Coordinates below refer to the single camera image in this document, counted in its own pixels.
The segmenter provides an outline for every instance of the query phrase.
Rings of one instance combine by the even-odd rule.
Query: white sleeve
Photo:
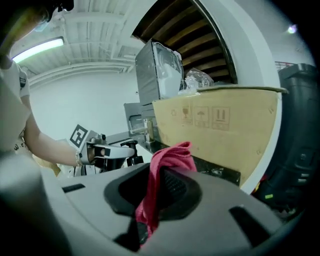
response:
[[[19,67],[19,79],[20,79],[20,98],[26,95],[30,95],[29,80],[27,74]]]

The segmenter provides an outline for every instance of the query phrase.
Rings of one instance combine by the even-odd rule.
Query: red cloth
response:
[[[178,143],[174,146],[159,150],[151,159],[146,195],[135,210],[136,221],[147,225],[148,237],[150,237],[158,227],[159,211],[157,210],[156,203],[157,193],[160,187],[159,170],[163,166],[168,166],[182,167],[196,172],[195,162],[189,151],[191,146],[191,142],[188,141]]]

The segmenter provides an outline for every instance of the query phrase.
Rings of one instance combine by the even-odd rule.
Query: white ceiling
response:
[[[70,12],[55,12],[42,32],[17,42],[11,56],[63,37],[64,46],[38,53],[19,63],[30,85],[79,72],[129,73],[143,42],[132,33],[156,0],[74,0]]]

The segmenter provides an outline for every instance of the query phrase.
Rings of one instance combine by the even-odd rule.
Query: person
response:
[[[28,77],[19,65],[10,58],[10,52],[15,42],[34,29],[43,27],[50,21],[53,11],[57,7],[61,10],[63,4],[68,6],[68,11],[74,6],[73,0],[26,0],[21,4],[8,3],[10,7],[8,8],[6,4],[8,9],[0,17],[0,75],[4,82],[4,85],[1,86],[7,86],[10,90],[8,94],[13,93],[29,110],[29,116],[25,124],[20,120],[20,123],[22,123],[20,124],[21,132],[15,143],[12,144],[12,148],[6,148],[5,150],[30,156],[34,154],[54,164],[81,166],[82,162],[76,149],[67,143],[50,138],[39,129],[30,104]],[[3,121],[11,122],[9,119],[1,120],[1,122]],[[92,161],[93,159],[94,153],[92,151],[89,160]]]

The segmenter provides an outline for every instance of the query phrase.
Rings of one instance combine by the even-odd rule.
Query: cardboard sheet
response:
[[[161,142],[191,141],[193,156],[241,172],[256,168],[276,119],[278,93],[217,89],[153,102]]]

